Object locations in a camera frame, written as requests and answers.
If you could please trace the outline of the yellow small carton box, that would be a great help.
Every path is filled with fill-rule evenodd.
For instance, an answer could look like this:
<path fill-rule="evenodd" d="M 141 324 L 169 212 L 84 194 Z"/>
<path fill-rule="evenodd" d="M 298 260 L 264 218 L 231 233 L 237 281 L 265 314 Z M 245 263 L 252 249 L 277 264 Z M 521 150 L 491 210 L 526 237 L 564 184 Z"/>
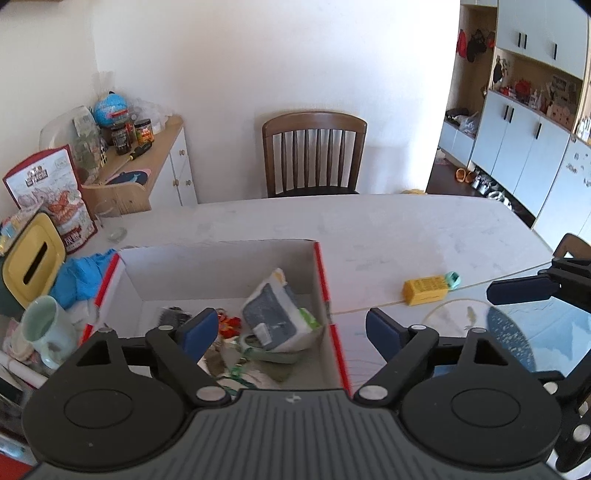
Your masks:
<path fill-rule="evenodd" d="M 424 277 L 404 283 L 402 295 L 409 306 L 434 303 L 443 300 L 449 292 L 444 276 Z"/>

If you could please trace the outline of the light blue gear device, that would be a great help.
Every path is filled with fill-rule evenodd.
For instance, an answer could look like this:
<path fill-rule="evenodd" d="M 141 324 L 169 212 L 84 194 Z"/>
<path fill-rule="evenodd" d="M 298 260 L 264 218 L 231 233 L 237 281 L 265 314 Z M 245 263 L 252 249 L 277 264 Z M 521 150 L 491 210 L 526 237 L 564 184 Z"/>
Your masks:
<path fill-rule="evenodd" d="M 281 365 L 293 365 L 301 360 L 304 351 L 300 352 L 274 352 L 267 351 L 260 344 L 254 334 L 243 334 L 238 338 L 238 348 L 242 356 L 257 362 L 267 362 Z"/>

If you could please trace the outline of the white wall cabinet unit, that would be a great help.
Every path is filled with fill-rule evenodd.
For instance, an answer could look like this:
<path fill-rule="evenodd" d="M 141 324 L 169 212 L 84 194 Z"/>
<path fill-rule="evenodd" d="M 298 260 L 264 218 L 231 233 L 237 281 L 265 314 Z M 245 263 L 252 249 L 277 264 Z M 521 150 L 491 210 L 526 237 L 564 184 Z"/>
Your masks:
<path fill-rule="evenodd" d="M 439 148 L 556 248 L 590 238 L 590 16 L 575 1 L 463 1 Z"/>

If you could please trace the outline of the red dragon plush toy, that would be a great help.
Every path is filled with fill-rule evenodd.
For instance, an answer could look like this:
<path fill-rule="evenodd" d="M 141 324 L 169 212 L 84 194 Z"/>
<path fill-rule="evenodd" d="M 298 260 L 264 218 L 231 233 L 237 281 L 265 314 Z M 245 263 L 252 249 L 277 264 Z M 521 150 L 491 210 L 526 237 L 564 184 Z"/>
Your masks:
<path fill-rule="evenodd" d="M 218 336 L 224 340 L 238 337 L 242 333 L 242 320 L 236 316 L 228 316 L 224 311 L 217 312 Z"/>

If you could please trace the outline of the teal round ball toy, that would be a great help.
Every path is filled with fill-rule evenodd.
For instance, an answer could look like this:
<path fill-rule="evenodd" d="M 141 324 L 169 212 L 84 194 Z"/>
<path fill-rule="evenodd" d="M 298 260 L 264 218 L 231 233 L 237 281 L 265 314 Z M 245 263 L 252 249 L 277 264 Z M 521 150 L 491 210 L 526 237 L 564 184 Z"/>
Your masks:
<path fill-rule="evenodd" d="M 461 276 L 455 271 L 448 272 L 444 279 L 450 291 L 456 290 L 461 284 Z"/>

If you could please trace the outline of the orange label jar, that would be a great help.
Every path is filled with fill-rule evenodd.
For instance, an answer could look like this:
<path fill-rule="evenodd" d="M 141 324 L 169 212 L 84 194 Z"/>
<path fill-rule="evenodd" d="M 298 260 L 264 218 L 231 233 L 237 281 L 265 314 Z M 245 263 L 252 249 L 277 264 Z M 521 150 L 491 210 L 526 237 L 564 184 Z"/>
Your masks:
<path fill-rule="evenodd" d="M 154 141 L 152 122 L 149 118 L 135 121 L 134 132 L 138 146 L 152 143 Z"/>

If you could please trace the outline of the screwdriver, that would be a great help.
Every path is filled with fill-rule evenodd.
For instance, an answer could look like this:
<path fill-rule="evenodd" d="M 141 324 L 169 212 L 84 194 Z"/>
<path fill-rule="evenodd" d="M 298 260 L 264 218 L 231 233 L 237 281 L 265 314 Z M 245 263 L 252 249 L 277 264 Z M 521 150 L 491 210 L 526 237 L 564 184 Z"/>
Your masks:
<path fill-rule="evenodd" d="M 127 157 L 128 161 L 133 161 L 140 156 L 144 155 L 147 151 L 149 151 L 152 147 L 152 142 L 146 142 L 142 145 L 137 146 Z"/>

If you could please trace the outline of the yellow green tissue box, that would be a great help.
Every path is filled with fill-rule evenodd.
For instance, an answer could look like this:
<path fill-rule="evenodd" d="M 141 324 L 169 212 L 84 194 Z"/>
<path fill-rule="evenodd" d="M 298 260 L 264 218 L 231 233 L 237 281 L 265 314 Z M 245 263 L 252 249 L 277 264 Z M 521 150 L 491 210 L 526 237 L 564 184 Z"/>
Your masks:
<path fill-rule="evenodd" d="M 19 319 L 33 300 L 47 295 L 65 257 L 50 217 L 37 213 L 1 257 L 1 314 Z"/>

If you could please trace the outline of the brown wooden chair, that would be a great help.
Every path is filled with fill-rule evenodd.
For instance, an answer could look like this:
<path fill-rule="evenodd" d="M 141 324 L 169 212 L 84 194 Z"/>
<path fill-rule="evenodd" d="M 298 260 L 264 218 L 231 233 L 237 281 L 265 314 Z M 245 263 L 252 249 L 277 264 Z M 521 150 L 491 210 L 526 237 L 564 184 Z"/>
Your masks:
<path fill-rule="evenodd" d="M 266 121 L 267 196 L 356 194 L 367 131 L 365 120 L 329 111 L 291 112 Z"/>

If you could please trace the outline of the red snack bag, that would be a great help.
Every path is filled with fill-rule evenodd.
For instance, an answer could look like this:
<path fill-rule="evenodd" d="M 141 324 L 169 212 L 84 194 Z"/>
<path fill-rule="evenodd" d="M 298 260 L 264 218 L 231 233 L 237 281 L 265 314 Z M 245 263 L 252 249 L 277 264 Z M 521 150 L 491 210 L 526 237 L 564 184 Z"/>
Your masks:
<path fill-rule="evenodd" d="M 6 173 L 3 183 L 19 208 L 41 205 L 67 254 L 80 250 L 97 232 L 68 145 L 29 156 Z"/>

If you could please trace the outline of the blue globe ball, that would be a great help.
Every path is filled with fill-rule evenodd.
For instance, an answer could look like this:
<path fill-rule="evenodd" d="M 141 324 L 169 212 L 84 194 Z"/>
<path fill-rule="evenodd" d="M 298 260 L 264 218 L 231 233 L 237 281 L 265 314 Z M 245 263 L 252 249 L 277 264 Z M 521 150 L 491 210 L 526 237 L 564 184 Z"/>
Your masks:
<path fill-rule="evenodd" d="M 126 100 L 119 94 L 109 92 L 93 106 L 92 113 L 99 127 L 109 128 L 115 117 L 127 110 Z"/>

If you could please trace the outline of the white patterned tissue pack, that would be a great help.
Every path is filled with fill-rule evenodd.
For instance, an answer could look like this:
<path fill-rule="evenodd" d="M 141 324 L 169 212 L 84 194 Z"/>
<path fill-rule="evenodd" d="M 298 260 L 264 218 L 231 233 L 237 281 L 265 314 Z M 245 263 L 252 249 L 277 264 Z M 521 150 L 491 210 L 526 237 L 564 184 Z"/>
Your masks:
<path fill-rule="evenodd" d="M 273 353 L 307 350 L 322 333 L 321 323 L 297 301 L 280 268 L 247 298 L 242 320 L 263 349 Z"/>

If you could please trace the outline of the white wooden side cabinet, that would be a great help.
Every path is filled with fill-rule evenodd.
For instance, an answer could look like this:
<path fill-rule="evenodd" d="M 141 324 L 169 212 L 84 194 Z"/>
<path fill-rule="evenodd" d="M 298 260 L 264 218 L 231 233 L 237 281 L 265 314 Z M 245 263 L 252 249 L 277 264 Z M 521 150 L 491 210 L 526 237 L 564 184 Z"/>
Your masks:
<path fill-rule="evenodd" d="M 169 117 L 152 147 L 135 160 L 109 148 L 97 179 L 81 192 L 91 215 L 109 205 L 122 215 L 197 206 L 182 118 Z"/>

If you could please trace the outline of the blue cloth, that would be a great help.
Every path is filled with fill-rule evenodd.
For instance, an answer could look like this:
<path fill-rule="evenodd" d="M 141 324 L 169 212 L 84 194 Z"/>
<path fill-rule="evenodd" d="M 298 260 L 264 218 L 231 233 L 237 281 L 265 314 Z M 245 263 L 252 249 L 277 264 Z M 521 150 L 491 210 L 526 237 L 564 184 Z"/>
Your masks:
<path fill-rule="evenodd" d="M 49 295 L 65 310 L 96 297 L 114 249 L 81 258 L 69 258 L 60 267 Z"/>

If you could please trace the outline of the mint green mug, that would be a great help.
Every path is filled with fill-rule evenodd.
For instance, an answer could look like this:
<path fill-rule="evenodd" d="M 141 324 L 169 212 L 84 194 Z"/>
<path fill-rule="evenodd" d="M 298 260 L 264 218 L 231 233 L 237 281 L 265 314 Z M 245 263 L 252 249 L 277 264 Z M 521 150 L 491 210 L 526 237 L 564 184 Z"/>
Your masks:
<path fill-rule="evenodd" d="M 67 312 L 51 296 L 32 301 L 21 318 L 24 339 L 42 363 L 57 370 L 77 349 L 78 337 Z"/>

